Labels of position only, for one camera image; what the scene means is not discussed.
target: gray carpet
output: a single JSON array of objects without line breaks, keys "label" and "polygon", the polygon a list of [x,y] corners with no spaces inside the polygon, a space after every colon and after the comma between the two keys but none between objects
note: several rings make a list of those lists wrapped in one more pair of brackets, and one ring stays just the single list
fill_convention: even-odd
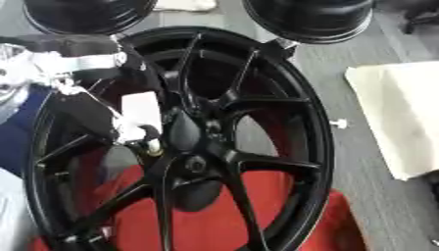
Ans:
[{"label": "gray carpet", "polygon": [[[439,57],[439,27],[423,27],[408,36],[398,28],[401,21],[398,14],[378,12],[364,34],[342,44],[301,46],[293,64],[317,90],[329,117],[346,118],[351,124],[345,130],[334,129],[334,187],[348,196],[370,250],[439,250],[429,242],[430,237],[439,238],[439,211],[429,188],[420,178],[401,182],[390,176],[343,78],[347,67]],[[127,33],[161,25],[217,26],[262,41],[273,38],[248,18],[238,0],[220,0],[219,8],[209,14],[155,13]],[[0,10],[0,35],[27,33],[37,31],[26,23],[21,1],[8,0]]]}]

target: metal arm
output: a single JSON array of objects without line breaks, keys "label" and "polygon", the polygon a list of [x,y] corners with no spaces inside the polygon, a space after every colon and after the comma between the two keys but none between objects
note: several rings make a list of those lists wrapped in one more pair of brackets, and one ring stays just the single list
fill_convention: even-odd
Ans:
[{"label": "metal arm", "polygon": [[[157,131],[147,131],[143,127],[134,125],[86,89],[74,85],[76,81],[74,74],[77,72],[120,69],[132,61],[128,57],[136,57],[123,51],[116,40],[109,37],[102,39],[105,43],[114,43],[115,46],[112,48],[116,50],[108,54],[93,55],[91,52],[90,55],[65,57],[59,51],[35,52],[20,44],[0,43],[0,124],[6,122],[19,110],[28,97],[29,87],[36,84],[52,88],[58,92],[58,95],[63,96],[62,99],[67,100],[64,106],[60,106],[64,107],[64,112],[99,136],[110,139],[116,144],[148,138],[152,139],[151,150],[160,151],[160,143],[155,140],[158,137],[157,131],[161,131],[160,128],[156,128]],[[144,71],[143,68],[145,65],[141,63],[138,70]],[[87,112],[79,111],[76,105],[85,106],[89,114],[100,116],[98,121],[101,124],[94,125],[94,122],[90,121],[90,116],[86,115]]]}]

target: wheel rim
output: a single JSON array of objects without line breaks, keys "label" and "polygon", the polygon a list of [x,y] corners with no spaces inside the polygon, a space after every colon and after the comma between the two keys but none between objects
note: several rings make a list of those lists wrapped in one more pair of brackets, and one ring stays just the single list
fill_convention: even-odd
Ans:
[{"label": "wheel rim", "polygon": [[[242,250],[298,248],[311,232],[322,211],[333,169],[333,145],[327,118],[305,79],[286,60],[266,50],[264,44],[224,30],[203,27],[160,28],[131,36],[126,40],[152,62],[164,85],[169,87],[160,94],[165,121],[166,116],[179,119],[170,120],[169,124],[165,123],[162,141],[166,147],[162,157],[154,160],[150,157],[144,158],[141,147],[130,146],[141,161],[152,163],[152,166],[144,165],[148,167],[144,169],[144,178],[90,216],[72,220],[65,209],[55,206],[61,202],[59,194],[50,192],[55,190],[52,188],[53,176],[60,176],[60,173],[66,171],[67,160],[72,156],[103,144],[90,135],[75,133],[77,128],[66,126],[63,116],[54,116],[50,112],[49,97],[38,116],[30,161],[24,172],[29,207],[46,242],[53,247],[65,246],[66,243],[79,247],[91,245],[89,242],[84,244],[83,241],[68,240],[81,235],[84,235],[81,239],[96,239],[101,233],[91,230],[93,226],[99,226],[116,212],[149,196],[153,197],[157,204],[162,246],[164,250],[171,250],[171,205],[168,194],[174,188],[171,186],[175,185],[175,182],[171,183],[171,178],[184,176],[185,182],[179,185],[219,179],[231,191],[235,201],[239,202],[237,206],[248,228],[249,243],[242,247]],[[228,85],[231,88],[220,86],[212,90],[212,86],[203,88],[203,84],[190,83],[203,81],[203,76],[194,74],[192,68],[200,68],[199,65],[209,66],[209,61],[233,66],[236,77],[233,77],[232,84]],[[260,79],[262,83],[268,82],[268,86],[246,89],[249,77]],[[117,85],[101,81],[89,87],[93,92],[102,93],[104,98],[111,100],[114,94],[112,86]],[[128,93],[130,88],[126,83],[123,86],[123,90]],[[136,89],[134,86],[131,91],[138,92],[139,88]],[[249,93],[251,95],[246,98],[239,96]],[[300,147],[307,148],[302,154],[304,156],[292,156],[291,145],[285,146],[291,142],[286,143],[282,139],[288,137],[288,130],[280,131],[273,128],[269,120],[267,122],[267,116],[262,116],[264,114],[259,111],[277,113],[277,116],[283,117],[280,121],[284,123],[300,117],[305,129],[305,139],[302,139]],[[263,126],[282,158],[245,153],[235,149],[232,144],[235,143],[233,132],[236,130],[238,119],[249,114]],[[191,134],[192,139],[195,138],[192,143],[180,142],[177,137],[172,137],[172,134],[181,133],[176,129],[181,126],[175,126],[175,121],[180,121],[187,127],[184,133]],[[69,136],[61,139],[60,135],[66,134]],[[191,173],[188,177],[187,171],[184,171],[184,174],[181,171],[171,172],[174,170],[172,167],[187,166],[193,158],[198,157],[201,157],[201,161],[195,160],[196,172],[192,173],[199,171],[200,162],[201,166],[203,161],[209,164],[208,170],[204,170],[201,176]],[[171,161],[178,161],[179,165],[169,165]],[[286,200],[283,210],[272,224],[263,230],[257,225],[240,174],[266,169],[293,175],[295,182],[291,187],[293,192]],[[150,176],[160,178],[153,180]],[[107,248],[107,245],[111,245],[105,238],[100,239],[100,245]]]}]

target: wheel center hub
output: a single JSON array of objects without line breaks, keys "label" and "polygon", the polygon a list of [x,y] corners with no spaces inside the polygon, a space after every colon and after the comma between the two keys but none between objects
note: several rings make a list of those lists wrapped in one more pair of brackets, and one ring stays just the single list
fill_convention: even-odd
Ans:
[{"label": "wheel center hub", "polygon": [[178,109],[170,130],[170,144],[181,152],[192,151],[200,142],[202,130],[183,110]]}]

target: wheel lip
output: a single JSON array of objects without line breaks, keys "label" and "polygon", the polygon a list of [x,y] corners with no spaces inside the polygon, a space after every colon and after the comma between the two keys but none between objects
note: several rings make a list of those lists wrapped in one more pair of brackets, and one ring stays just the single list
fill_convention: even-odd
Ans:
[{"label": "wheel lip", "polygon": [[[139,42],[141,42],[141,40],[145,37],[147,37],[148,39],[153,39],[154,36],[165,36],[166,32],[193,33],[196,31],[214,32],[216,35],[221,35],[222,38],[230,40],[230,42],[236,41],[236,39],[240,39],[241,41],[247,43],[250,42],[255,46],[262,45],[260,42],[244,35],[240,35],[223,29],[203,26],[176,26],[155,28],[133,34],[132,36],[124,38],[122,41],[129,41],[134,46],[139,46]],[[314,188],[314,191],[312,192],[317,197],[317,199],[313,203],[309,203],[311,205],[308,205],[307,209],[311,211],[311,213],[309,213],[308,217],[303,220],[300,229],[296,232],[294,231],[294,229],[290,229],[288,235],[292,237],[287,238],[287,240],[279,243],[275,248],[272,249],[276,251],[283,251],[289,249],[291,246],[299,247],[301,243],[303,243],[303,241],[312,232],[312,229],[316,226],[317,220],[322,214],[322,210],[327,201],[329,190],[332,184],[332,174],[334,169],[334,145],[328,117],[325,113],[323,105],[321,104],[320,100],[317,97],[317,94],[308,83],[308,81],[305,79],[305,77],[284,58],[274,55],[265,55],[265,58],[269,60],[273,65],[283,68],[283,71],[287,71],[290,75],[294,76],[297,84],[300,85],[301,90],[312,100],[310,104],[313,106],[313,109],[316,112],[316,119],[318,120],[318,125],[320,127],[321,139],[323,144],[321,146],[321,149],[324,150],[323,152],[321,152],[321,158],[324,162],[324,172],[320,174],[322,176],[321,179],[323,180],[323,182],[318,183]],[[50,98],[51,95],[48,95],[46,100],[43,102],[35,120],[35,130],[32,136],[32,143],[28,151],[28,165],[24,169],[23,178],[30,213],[32,214],[32,217],[34,218],[35,223],[39,228],[40,233],[46,243],[55,247],[59,244],[58,241],[56,241],[56,239],[54,238],[58,236],[57,232],[59,232],[58,228],[60,228],[59,221],[55,219],[53,214],[50,214],[50,208],[47,207],[47,196],[45,198],[42,198],[43,196],[38,195],[38,192],[44,192],[43,189],[45,182],[41,182],[37,179],[37,175],[40,174],[40,172],[34,171],[35,156],[33,156],[35,149],[37,149],[38,147],[37,143],[39,142],[39,140],[42,137],[47,136],[47,132],[42,133],[41,131],[44,131],[45,126],[48,125],[45,120],[51,119],[50,112],[48,110],[48,103],[50,102]],[[247,250],[247,248],[244,246],[239,250]]]},{"label": "wheel lip", "polygon": [[[147,5],[145,5],[145,8],[143,10],[143,13],[140,15],[131,15],[128,19],[123,20],[122,22],[118,23],[117,25],[108,27],[108,28],[100,28],[98,30],[94,30],[91,32],[92,34],[114,34],[117,32],[123,32],[124,30],[127,30],[140,22],[142,22],[146,17],[148,17],[151,12],[153,11],[154,7],[157,5],[158,0],[151,0]],[[37,30],[43,32],[43,33],[55,33],[55,34],[71,34],[71,32],[66,32],[61,29],[57,29],[55,27],[45,25],[42,22],[39,22],[37,19],[35,19],[28,10],[28,7],[26,4],[23,5],[23,12],[26,19],[30,22],[30,24],[35,27]]]},{"label": "wheel lip", "polygon": [[249,16],[261,27],[283,38],[291,39],[301,43],[309,43],[309,44],[340,43],[352,39],[355,36],[361,34],[363,31],[365,31],[368,28],[373,16],[373,10],[370,10],[367,16],[365,17],[365,19],[357,27],[337,35],[331,35],[331,36],[302,35],[299,33],[282,30],[281,28],[275,27],[275,25],[270,25],[268,22],[264,21],[264,19],[261,18],[261,16],[256,12],[256,10],[250,4],[250,0],[243,0],[243,2],[244,2],[244,7],[247,13],[249,14]]}]

